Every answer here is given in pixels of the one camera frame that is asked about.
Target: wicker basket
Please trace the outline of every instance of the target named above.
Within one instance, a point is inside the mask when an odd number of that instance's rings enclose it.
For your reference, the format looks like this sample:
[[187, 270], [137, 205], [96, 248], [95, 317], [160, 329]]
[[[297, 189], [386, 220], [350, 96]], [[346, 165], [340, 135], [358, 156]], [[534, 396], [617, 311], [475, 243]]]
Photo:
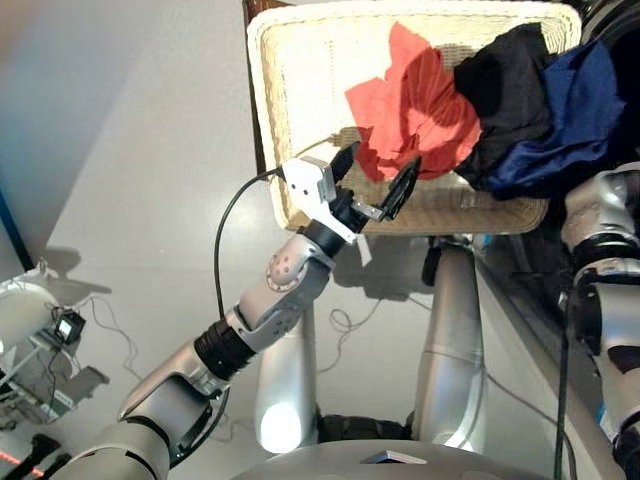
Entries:
[[[400, 22], [425, 37], [451, 68], [493, 39], [528, 22], [540, 22], [549, 51], [580, 41], [580, 19], [570, 7], [539, 2], [367, 1], [284, 7], [258, 15], [248, 28], [248, 48], [267, 168], [301, 153], [330, 161], [358, 140], [344, 92], [390, 65], [389, 33]], [[352, 168], [343, 184], [365, 201], [384, 197]], [[274, 180], [278, 223], [294, 229], [308, 219]], [[517, 233], [531, 230], [546, 212], [544, 200], [498, 202], [450, 173], [420, 181], [394, 222], [369, 222], [368, 233], [426, 235]]]

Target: red cloth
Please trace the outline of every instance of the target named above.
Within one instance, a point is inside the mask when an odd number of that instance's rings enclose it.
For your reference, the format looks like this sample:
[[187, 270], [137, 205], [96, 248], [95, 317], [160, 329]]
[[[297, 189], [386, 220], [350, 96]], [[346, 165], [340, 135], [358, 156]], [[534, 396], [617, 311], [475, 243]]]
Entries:
[[360, 132], [356, 159], [374, 181], [391, 178], [422, 156], [418, 178], [443, 175], [469, 156], [480, 122], [442, 68], [439, 50], [396, 23], [389, 37], [391, 67], [345, 95]]

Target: floor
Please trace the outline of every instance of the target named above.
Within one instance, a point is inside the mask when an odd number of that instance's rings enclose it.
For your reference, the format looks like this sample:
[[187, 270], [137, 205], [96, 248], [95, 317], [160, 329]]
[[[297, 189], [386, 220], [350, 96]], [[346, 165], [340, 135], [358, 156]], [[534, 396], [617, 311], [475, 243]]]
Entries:
[[[135, 341], [133, 368], [144, 375], [217, 320], [215, 227], [255, 172], [240, 2], [6, 0], [0, 32], [0, 189], [30, 250], [56, 272], [60, 301], [106, 299]], [[250, 190], [224, 237], [227, 306], [261, 280], [288, 236], [266, 185]], [[428, 312], [406, 301], [410, 294], [430, 304], [418, 281], [425, 245], [379, 238], [371, 248], [365, 267], [357, 251], [345, 252], [316, 304], [320, 368], [337, 355], [331, 310], [357, 322], [375, 309], [335, 368], [320, 375], [318, 400], [325, 413], [402, 422], [428, 325]], [[115, 419], [137, 382], [122, 367], [125, 339], [99, 328], [90, 305], [82, 313], [78, 359], [111, 381], [46, 429], [72, 451]], [[113, 321], [104, 303], [95, 314]], [[257, 362], [237, 376], [225, 425], [173, 479], [231, 478], [268, 458], [251, 427], [256, 376]], [[496, 455], [515, 452], [516, 463], [549, 474], [546, 437], [521, 438], [532, 414], [490, 395], [518, 419], [496, 426]]]

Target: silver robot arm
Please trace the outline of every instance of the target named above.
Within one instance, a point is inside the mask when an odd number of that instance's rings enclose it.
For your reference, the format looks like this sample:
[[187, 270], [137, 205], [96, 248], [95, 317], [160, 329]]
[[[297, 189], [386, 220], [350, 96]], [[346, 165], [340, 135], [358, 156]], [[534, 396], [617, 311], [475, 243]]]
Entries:
[[567, 195], [562, 239], [576, 275], [569, 323], [590, 350], [617, 431], [613, 455], [640, 468], [640, 163], [601, 172]]
[[289, 193], [312, 218], [309, 225], [273, 255], [264, 279], [224, 318], [133, 390], [118, 422], [60, 470], [56, 480], [167, 478], [172, 464], [204, 429], [210, 400], [229, 387], [252, 357], [295, 326], [324, 290], [338, 251], [353, 243], [368, 220], [395, 218], [411, 194], [419, 159], [398, 174], [379, 206], [358, 203], [351, 190], [336, 187], [353, 164], [356, 147], [339, 152], [330, 166], [309, 158], [283, 166]]

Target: navy blue cloth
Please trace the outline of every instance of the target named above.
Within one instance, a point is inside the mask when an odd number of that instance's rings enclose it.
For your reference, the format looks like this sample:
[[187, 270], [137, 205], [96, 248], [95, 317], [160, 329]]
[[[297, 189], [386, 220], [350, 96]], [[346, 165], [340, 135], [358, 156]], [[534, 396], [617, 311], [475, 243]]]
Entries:
[[489, 189], [498, 198], [564, 195], [585, 172], [597, 171], [624, 109], [609, 52], [599, 41], [558, 56], [542, 80], [552, 130], [542, 139], [515, 144], [489, 175]]

